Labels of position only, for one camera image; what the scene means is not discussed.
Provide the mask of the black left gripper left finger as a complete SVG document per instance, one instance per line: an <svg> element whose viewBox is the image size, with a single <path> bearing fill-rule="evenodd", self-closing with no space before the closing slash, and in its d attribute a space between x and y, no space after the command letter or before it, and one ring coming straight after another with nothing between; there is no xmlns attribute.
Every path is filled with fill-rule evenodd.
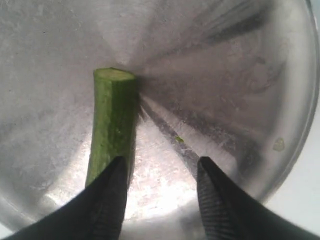
<svg viewBox="0 0 320 240"><path fill-rule="evenodd" d="M8 240L117 240L124 222L128 168L117 156L81 193Z"/></svg>

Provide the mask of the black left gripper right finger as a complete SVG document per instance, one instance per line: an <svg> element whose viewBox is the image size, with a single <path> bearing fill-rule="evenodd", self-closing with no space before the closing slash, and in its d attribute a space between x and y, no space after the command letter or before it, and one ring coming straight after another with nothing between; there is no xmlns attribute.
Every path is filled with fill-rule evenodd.
<svg viewBox="0 0 320 240"><path fill-rule="evenodd" d="M208 240L318 240L264 207L208 156L197 162L197 200Z"/></svg>

